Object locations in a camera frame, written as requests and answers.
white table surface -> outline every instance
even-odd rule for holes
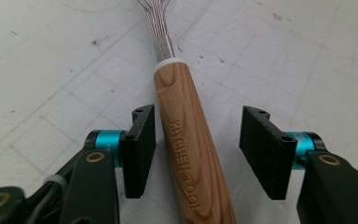
[[[358,0],[172,0],[167,23],[200,95],[238,223],[299,223],[304,172],[271,201],[238,147],[241,107],[283,131],[318,133],[358,169]],[[0,187],[27,196],[94,129],[131,126],[156,104],[151,30],[135,0],[0,1]],[[159,113],[140,200],[121,223],[179,223]]]

brown wooden handle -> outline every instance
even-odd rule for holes
[[[155,84],[183,221],[236,223],[188,66],[185,63],[162,66],[155,74]]]

blue cylindrical joint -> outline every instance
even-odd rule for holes
[[[296,147],[296,155],[295,160],[293,161],[292,168],[294,170],[304,170],[305,167],[301,163],[301,160],[306,159],[306,152],[308,150],[315,150],[315,145],[313,144],[312,139],[307,133],[292,133],[287,132],[287,135],[294,137],[297,140],[297,147]]]
[[[95,148],[108,150],[113,155],[115,167],[121,167],[119,143],[122,130],[101,130],[95,140]]]

whisk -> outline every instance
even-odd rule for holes
[[[200,99],[186,63],[174,57],[165,22],[169,0],[138,0],[153,30],[154,81],[173,182],[185,223],[236,223]]]

wood grain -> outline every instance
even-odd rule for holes
[[[175,191],[185,223],[236,223],[226,182],[185,63],[155,74]]]

